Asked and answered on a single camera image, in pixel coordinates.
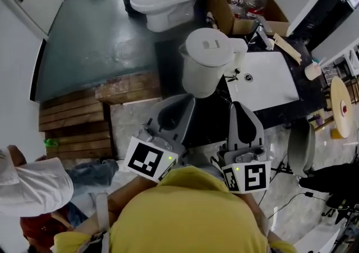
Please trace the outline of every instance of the wooden pallet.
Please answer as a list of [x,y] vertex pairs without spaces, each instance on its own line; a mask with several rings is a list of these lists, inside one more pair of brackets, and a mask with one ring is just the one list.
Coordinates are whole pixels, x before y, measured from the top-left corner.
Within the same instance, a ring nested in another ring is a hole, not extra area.
[[159,98],[158,75],[153,72],[140,72],[119,76],[96,88],[97,100],[109,105]]
[[39,131],[55,139],[49,158],[84,159],[115,156],[109,105],[95,99],[95,90],[83,90],[40,106]]
[[116,156],[109,106],[160,97],[158,76],[140,72],[108,80],[96,88],[77,91],[40,105],[39,131],[56,139],[47,156],[60,159]]

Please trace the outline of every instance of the white sink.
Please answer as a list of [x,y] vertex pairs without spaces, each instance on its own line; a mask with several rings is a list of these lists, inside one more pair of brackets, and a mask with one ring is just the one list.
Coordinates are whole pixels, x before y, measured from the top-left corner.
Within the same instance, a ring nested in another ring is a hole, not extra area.
[[229,93],[233,102],[241,102],[251,111],[299,100],[281,52],[246,53],[240,71],[239,80],[227,82]]

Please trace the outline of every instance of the hand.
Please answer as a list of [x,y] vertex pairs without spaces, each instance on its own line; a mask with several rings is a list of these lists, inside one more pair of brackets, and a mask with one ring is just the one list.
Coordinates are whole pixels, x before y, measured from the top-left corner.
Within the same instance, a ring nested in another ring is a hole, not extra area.
[[42,161],[42,160],[46,160],[47,156],[43,155],[42,157],[36,158],[35,161]]
[[26,159],[22,152],[17,148],[16,145],[9,145],[7,147],[8,151],[10,152],[10,156],[15,167],[22,166],[26,164]]

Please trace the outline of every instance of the floor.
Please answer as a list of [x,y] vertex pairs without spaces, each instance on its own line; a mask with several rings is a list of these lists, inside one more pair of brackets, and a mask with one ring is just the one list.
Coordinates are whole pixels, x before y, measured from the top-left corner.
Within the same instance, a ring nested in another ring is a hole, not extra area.
[[[131,103],[111,106],[111,118],[114,131],[114,139],[118,149],[119,157],[124,158],[131,135],[135,135],[139,126],[148,120],[148,108],[157,103],[158,99],[147,102]],[[357,129],[359,128],[359,105],[355,107],[355,120],[351,135],[345,140],[332,140],[330,129],[333,124],[316,133],[316,155],[315,168],[319,169],[334,164],[351,162],[355,154],[357,142]],[[277,167],[287,153],[289,130],[284,126],[277,126],[265,130],[265,146],[272,167]],[[209,156],[221,145],[222,142],[213,145],[190,149],[191,152],[207,153]],[[118,176],[118,182],[125,184],[133,178],[132,173],[123,173]],[[260,207],[267,217],[271,216],[277,209],[285,205],[297,193],[307,192],[299,188],[296,177],[280,173],[273,179],[270,187],[263,198]],[[314,192],[314,196],[326,199],[327,195]],[[254,194],[257,202],[261,200],[263,192]],[[296,197],[285,209],[270,219],[272,230],[284,240],[291,243],[297,242],[306,233],[313,229],[321,220],[324,210],[322,200],[305,197]]]
[[43,102],[156,68],[155,42],[188,35],[200,24],[195,20],[153,33],[144,15],[128,15],[123,0],[65,0],[45,48],[35,99]]

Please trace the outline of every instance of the yellow shirt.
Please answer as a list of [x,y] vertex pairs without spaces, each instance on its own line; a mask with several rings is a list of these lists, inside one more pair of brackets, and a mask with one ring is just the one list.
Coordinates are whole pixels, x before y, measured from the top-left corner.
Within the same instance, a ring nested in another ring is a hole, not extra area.
[[[110,235],[111,253],[266,253],[268,245],[247,204],[195,167],[174,169],[157,187],[138,194]],[[76,253],[89,239],[78,232],[57,234],[56,252]],[[283,241],[270,245],[296,252]]]

